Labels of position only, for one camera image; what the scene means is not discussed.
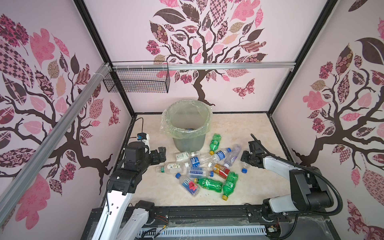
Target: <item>soda water label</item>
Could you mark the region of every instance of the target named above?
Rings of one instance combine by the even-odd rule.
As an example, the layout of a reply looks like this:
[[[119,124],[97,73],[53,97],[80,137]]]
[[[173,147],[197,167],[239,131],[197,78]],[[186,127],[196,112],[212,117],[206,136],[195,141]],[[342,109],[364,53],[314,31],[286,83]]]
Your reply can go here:
[[[197,157],[193,157],[190,160],[191,160],[191,163],[192,163],[192,167],[200,166],[200,161],[199,161],[199,159]]]
[[[192,182],[189,178],[187,178],[182,186],[189,192],[191,193],[192,195],[195,195],[196,191],[197,191],[197,185]]]

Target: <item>butterfly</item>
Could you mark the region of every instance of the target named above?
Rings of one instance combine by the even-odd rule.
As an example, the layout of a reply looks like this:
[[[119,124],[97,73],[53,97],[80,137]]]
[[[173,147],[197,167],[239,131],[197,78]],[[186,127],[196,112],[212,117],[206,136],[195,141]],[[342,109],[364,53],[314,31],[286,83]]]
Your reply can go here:
[[[112,124],[117,124],[119,122],[118,115],[121,111],[121,110],[119,110],[118,107],[115,107],[115,104],[111,100],[109,101],[109,104],[111,105],[111,110],[112,110],[113,115],[109,119],[108,126],[110,126]]]
[[[239,94],[240,97],[242,97],[244,99],[244,96],[247,94],[247,93],[253,93],[254,94],[254,90],[255,88],[253,87],[253,85],[255,85],[255,79],[252,79],[251,81],[249,81],[247,83],[247,85],[245,86],[245,88],[234,88],[232,90],[234,90],[236,93]]]

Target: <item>plastic bag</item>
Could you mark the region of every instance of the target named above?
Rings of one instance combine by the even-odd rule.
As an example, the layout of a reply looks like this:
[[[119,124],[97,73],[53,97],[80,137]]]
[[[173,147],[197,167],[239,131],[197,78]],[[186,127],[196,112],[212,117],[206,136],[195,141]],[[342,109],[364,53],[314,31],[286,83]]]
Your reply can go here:
[[[212,110],[205,103],[181,100],[163,112],[160,131],[176,139],[194,138],[211,130],[211,119]]]

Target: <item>wall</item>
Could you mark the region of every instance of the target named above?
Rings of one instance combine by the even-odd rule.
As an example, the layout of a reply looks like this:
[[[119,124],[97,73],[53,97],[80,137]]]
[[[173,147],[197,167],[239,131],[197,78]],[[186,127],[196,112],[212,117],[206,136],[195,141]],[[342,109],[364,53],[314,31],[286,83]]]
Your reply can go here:
[[[113,61],[169,64],[294,61],[325,2],[86,1]],[[168,94],[128,97],[137,112],[164,111],[182,99],[213,111],[267,111],[286,74],[285,68],[172,71]]]
[[[296,162],[340,191],[341,239],[384,238],[383,10],[340,1],[273,115]]]
[[[3,193],[102,60],[71,0],[3,1],[1,14]],[[129,121],[119,94],[99,85],[2,225],[0,239],[79,239],[100,205]]]

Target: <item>green plastic bottle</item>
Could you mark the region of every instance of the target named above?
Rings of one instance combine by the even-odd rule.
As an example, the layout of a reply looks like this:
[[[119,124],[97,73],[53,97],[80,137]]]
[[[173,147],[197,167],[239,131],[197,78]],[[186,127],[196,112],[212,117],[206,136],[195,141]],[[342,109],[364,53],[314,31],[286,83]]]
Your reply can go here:
[[[221,141],[221,136],[220,134],[215,133],[214,136],[212,137],[211,144],[209,145],[209,154],[213,155],[215,151],[218,149],[218,145]]]
[[[200,185],[202,188],[207,190],[213,190],[215,192],[221,193],[223,188],[223,183],[209,178],[195,178],[195,183]]]
[[[234,172],[229,172],[228,177],[225,180],[225,184],[223,186],[223,200],[228,200],[228,196],[233,193],[238,179],[239,175],[235,174]]]

